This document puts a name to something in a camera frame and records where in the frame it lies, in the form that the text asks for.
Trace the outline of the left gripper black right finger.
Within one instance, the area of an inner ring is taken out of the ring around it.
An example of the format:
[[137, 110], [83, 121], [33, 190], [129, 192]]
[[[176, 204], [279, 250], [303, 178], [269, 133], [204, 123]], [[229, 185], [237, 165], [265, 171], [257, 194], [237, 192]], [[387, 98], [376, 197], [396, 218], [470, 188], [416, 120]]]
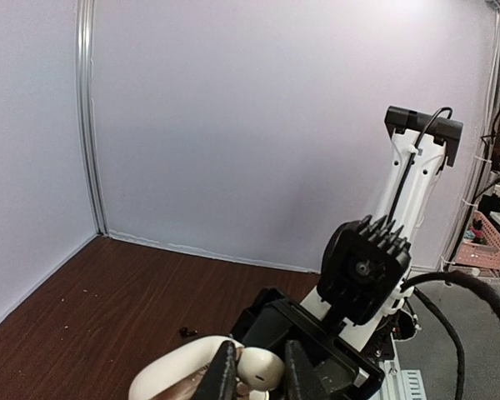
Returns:
[[300, 342], [285, 345], [284, 392], [288, 400], [325, 400], [328, 395]]

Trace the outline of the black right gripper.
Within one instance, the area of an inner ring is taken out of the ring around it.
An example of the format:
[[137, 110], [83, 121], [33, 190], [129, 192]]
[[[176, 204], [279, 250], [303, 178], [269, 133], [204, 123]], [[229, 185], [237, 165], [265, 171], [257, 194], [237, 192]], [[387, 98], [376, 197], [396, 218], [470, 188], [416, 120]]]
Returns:
[[325, 331], [321, 321], [275, 287], [258, 293], [230, 334], [245, 347], [267, 349], [282, 360], [287, 342], [298, 342], [329, 399], [369, 399], [383, 385], [378, 365]]

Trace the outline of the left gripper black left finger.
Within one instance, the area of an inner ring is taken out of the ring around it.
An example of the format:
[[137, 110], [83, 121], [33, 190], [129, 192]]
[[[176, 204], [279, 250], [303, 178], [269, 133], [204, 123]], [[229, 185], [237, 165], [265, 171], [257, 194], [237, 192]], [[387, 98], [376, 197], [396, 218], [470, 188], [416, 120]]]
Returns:
[[224, 341], [193, 394], [193, 399], [228, 400], [237, 398], [237, 349]]

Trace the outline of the white earbud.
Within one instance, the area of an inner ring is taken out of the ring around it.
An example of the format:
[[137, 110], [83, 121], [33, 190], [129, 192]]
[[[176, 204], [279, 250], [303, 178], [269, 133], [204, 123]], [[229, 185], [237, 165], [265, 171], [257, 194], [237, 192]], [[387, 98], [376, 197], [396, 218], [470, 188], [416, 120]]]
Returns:
[[237, 376], [252, 390], [267, 392], [279, 387], [284, 361], [275, 353], [259, 347], [245, 347], [237, 362]]

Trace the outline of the white charging case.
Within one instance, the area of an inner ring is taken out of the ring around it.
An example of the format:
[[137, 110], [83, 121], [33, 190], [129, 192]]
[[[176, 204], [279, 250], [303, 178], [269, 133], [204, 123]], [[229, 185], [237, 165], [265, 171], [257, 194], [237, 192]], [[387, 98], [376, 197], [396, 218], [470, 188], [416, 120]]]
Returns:
[[[130, 399], [189, 399], [221, 344], [230, 341], [237, 349], [237, 364], [244, 348], [226, 336], [206, 336], [189, 342], [147, 365], [132, 381]], [[268, 399], [271, 391], [252, 390], [237, 375], [237, 399]]]

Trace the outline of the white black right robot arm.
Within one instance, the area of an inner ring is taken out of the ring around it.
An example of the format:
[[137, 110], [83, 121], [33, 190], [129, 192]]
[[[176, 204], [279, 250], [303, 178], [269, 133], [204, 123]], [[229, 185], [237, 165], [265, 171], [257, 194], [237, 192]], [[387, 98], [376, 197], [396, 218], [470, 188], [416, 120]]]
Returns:
[[425, 114], [390, 107], [392, 167], [373, 215], [341, 224], [301, 301], [263, 289], [232, 329], [237, 376], [251, 397], [368, 399], [394, 357], [394, 333], [414, 333], [403, 311], [411, 246], [442, 170], [455, 162], [463, 125], [450, 107]]

